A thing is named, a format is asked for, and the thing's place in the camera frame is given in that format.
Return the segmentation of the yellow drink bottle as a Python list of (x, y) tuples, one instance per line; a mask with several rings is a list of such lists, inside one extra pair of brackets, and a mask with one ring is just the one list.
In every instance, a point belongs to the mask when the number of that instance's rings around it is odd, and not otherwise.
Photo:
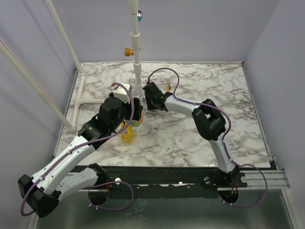
[(124, 131), (121, 132), (122, 142), (125, 144), (131, 144), (134, 141), (134, 133), (132, 127), (127, 126)]

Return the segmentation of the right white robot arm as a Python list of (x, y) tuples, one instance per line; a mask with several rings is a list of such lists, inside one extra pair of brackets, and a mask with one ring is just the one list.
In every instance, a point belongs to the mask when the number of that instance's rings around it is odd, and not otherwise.
[(162, 93), (154, 82), (148, 83), (143, 90), (149, 110), (172, 111), (193, 118), (199, 135), (210, 143), (216, 156), (220, 183), (225, 187), (234, 184), (240, 169), (226, 146), (226, 121), (214, 102), (206, 99), (200, 103), (178, 98), (170, 92)]

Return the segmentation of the green label bottle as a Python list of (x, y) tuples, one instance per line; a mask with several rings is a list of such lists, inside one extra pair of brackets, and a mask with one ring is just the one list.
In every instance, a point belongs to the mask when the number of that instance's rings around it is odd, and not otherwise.
[(139, 127), (143, 121), (143, 89), (142, 85), (138, 85), (135, 78), (130, 78), (128, 83), (132, 87), (132, 96), (134, 98), (135, 111), (132, 127)]

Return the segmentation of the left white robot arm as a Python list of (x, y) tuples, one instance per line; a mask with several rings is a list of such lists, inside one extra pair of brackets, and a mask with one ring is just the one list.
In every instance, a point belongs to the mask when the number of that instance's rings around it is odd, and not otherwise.
[(124, 132), (131, 121), (139, 121), (142, 110), (139, 98), (111, 93), (100, 105), (99, 112), (83, 124), (72, 142), (57, 157), (32, 176), (19, 178), (18, 186), (23, 198), (21, 215), (27, 215), (24, 206), (28, 204), (33, 213), (43, 218), (54, 211), (61, 200), (81, 189), (123, 184), (124, 181), (119, 178), (109, 180), (106, 171), (98, 164), (90, 164), (71, 177), (68, 173), (110, 138)]

